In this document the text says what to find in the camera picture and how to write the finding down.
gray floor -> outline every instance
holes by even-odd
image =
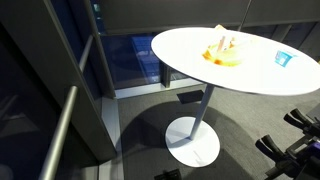
[[[152,180],[179,169],[184,180],[264,179],[274,163],[254,145],[270,134],[283,150],[302,132],[282,120],[298,107],[307,113],[320,103],[320,91],[301,96],[252,95],[215,88],[203,118],[219,136],[221,150],[209,166],[191,168],[166,149],[164,133],[174,119],[195,116],[199,103],[181,104],[176,94],[205,86],[165,91],[118,100],[125,180]],[[289,179],[285,175],[278,179]]]

white round table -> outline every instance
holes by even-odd
[[[247,42],[238,55],[241,64],[226,67],[204,59],[209,45],[223,36]],[[202,121],[214,86],[266,95],[299,95],[320,88],[320,65],[306,54],[263,37],[213,28],[180,28],[157,35],[151,43],[155,55],[166,65],[207,83],[196,118],[174,120],[166,131],[171,154],[191,167],[211,164],[218,156],[220,143],[215,131]],[[286,66],[276,63],[278,51],[293,58]]]

table leg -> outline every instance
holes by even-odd
[[[200,122],[202,121],[204,113],[207,110],[207,106],[208,106],[208,103],[210,101],[213,89],[214,89],[213,85],[207,84],[206,90],[205,90],[204,95],[203,95],[202,100],[201,100],[200,109],[198,110],[198,113],[197,113],[197,116],[196,116],[196,120],[195,120],[194,125],[193,125],[192,130],[191,130],[191,134],[190,134],[190,139],[191,140],[194,139],[194,136],[196,135],[196,133],[197,133],[197,131],[199,129]]]
[[[220,151],[217,134],[209,124],[202,121],[213,89],[213,85],[207,85],[196,118],[178,118],[166,130],[165,141],[170,153],[178,161],[191,167],[211,164]]]

gray wall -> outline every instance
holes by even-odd
[[[101,0],[107,33],[237,26],[249,0]],[[253,0],[245,26],[319,21],[319,0]]]

handrail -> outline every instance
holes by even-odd
[[[250,6],[251,6],[251,2],[252,2],[252,0],[250,0],[250,1],[249,1],[249,3],[248,3],[248,6],[247,6],[247,9],[246,9],[246,12],[245,12],[245,14],[244,14],[244,16],[243,16],[243,19],[242,19],[242,21],[241,21],[240,26],[238,27],[238,31],[241,31],[242,26],[243,26],[243,23],[244,23],[244,21],[245,21],[245,20],[246,20],[246,18],[247,18],[248,11],[249,11]]]
[[[90,48],[91,48],[91,44],[92,44],[92,39],[93,39],[93,36],[90,35],[87,40],[86,46],[83,50],[83,53],[82,53],[82,56],[81,56],[81,59],[79,62],[79,67],[80,67],[81,72],[83,72],[83,70],[87,64],[88,56],[89,56],[89,52],[90,52]]]
[[[101,38],[99,35],[99,31],[98,31],[98,26],[96,24],[96,20],[94,18],[94,13],[92,11],[92,5],[90,0],[83,0],[85,8],[86,8],[86,12],[89,18],[89,22],[90,22],[90,26],[91,26],[91,32],[93,33],[93,37],[95,38],[95,42],[96,42],[96,48],[99,52],[100,55],[100,63],[102,64],[102,69],[103,69],[103,76],[102,78],[106,79],[105,83],[105,87],[102,88],[103,89],[103,94],[107,95],[109,98],[113,99],[116,97],[115,91],[114,91],[114,85],[113,85],[113,81],[111,78],[111,73],[109,70],[109,65],[107,62],[107,58],[103,49],[103,45],[101,42]]]
[[[39,180],[54,180],[64,141],[68,132],[73,107],[76,101],[78,87],[72,86],[61,112],[57,128],[54,132]]]

